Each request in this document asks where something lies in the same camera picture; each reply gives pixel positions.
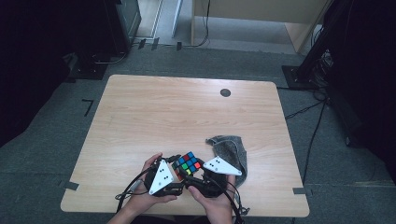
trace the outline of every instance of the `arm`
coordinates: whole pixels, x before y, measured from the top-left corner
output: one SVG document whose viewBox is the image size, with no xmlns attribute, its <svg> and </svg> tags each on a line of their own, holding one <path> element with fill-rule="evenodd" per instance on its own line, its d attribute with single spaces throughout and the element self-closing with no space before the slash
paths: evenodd
<svg viewBox="0 0 396 224">
<path fill-rule="evenodd" d="M 148 159 L 144 166 L 142 171 L 146 170 L 147 168 L 150 167 L 150 165 L 162 155 L 162 153 L 158 153 L 154 156 L 152 156 L 150 159 Z M 135 190 L 136 193 L 139 192 L 144 192 L 147 191 L 145 186 L 140 184 L 137 189 Z M 142 194 L 142 195 L 133 195 L 131 196 L 130 200 L 128 201 L 127 204 L 125 204 L 121 210 L 113 217 L 111 218 L 108 223 L 131 223 L 137 216 L 140 214 L 146 212 L 152 205 L 156 203 L 168 203 L 170 201 L 176 200 L 177 196 L 175 195 L 168 195 L 164 197 L 154 197 L 151 196 L 147 193 Z"/>
<path fill-rule="evenodd" d="M 229 183 L 234 184 L 235 176 L 229 175 L 227 180 Z M 233 187 L 230 184 L 227 186 L 227 190 L 230 197 L 233 198 Z M 211 224 L 233 223 L 233 209 L 230 201 L 224 194 L 221 194 L 218 198 L 206 198 L 194 186 L 189 186 L 189 191 L 192 197 L 204 207 Z"/>
</svg>

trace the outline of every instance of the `rubik's cube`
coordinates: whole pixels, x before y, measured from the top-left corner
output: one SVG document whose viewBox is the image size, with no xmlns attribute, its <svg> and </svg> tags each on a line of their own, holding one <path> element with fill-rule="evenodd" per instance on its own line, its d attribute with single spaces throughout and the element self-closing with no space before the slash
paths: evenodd
<svg viewBox="0 0 396 224">
<path fill-rule="evenodd" d="M 201 164 L 195 158 L 194 154 L 192 154 L 192 152 L 189 152 L 186 155 L 180 157 L 174 163 L 172 163 L 172 168 L 174 169 L 178 179 L 183 180 L 183 177 L 180 176 L 179 169 L 183 169 L 187 172 L 188 175 L 192 175 L 201 168 Z"/>
</svg>

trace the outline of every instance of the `round hole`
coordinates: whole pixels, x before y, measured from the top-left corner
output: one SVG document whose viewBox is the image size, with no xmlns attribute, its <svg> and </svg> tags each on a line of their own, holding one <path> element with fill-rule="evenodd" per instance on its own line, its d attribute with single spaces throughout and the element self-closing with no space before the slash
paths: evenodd
<svg viewBox="0 0 396 224">
<path fill-rule="evenodd" d="M 222 89 L 220 91 L 220 94 L 224 97 L 229 97 L 231 95 L 231 91 L 227 90 L 227 89 Z"/>
</svg>

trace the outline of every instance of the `metal leg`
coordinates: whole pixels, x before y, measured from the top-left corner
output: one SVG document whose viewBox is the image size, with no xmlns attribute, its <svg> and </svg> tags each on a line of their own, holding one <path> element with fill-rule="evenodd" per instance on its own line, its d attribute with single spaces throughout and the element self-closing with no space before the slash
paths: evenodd
<svg viewBox="0 0 396 224">
<path fill-rule="evenodd" d="M 177 7 L 176 7 L 175 18 L 174 18 L 174 26 L 173 26 L 173 29 L 172 29 L 172 37 L 175 36 L 175 30 L 176 30 L 176 27 L 177 27 L 178 15 L 180 15 L 181 5 L 183 5 L 183 0 L 178 0 Z"/>
</svg>

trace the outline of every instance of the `wooden table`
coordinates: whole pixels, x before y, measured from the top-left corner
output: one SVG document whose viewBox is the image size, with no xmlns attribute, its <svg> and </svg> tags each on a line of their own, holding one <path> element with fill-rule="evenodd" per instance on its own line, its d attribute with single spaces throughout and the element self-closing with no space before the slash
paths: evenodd
<svg viewBox="0 0 396 224">
<path fill-rule="evenodd" d="M 223 97 L 220 90 L 231 91 Z M 239 135 L 247 151 L 248 175 L 239 188 L 249 216 L 306 217 L 302 181 L 288 127 L 272 82 L 113 75 L 61 207 L 67 212 L 116 211 L 114 197 L 157 152 L 165 157 L 192 151 L 214 158 L 206 138 Z M 157 204 L 147 214 L 204 215 L 184 189 L 176 201 Z"/>
</svg>

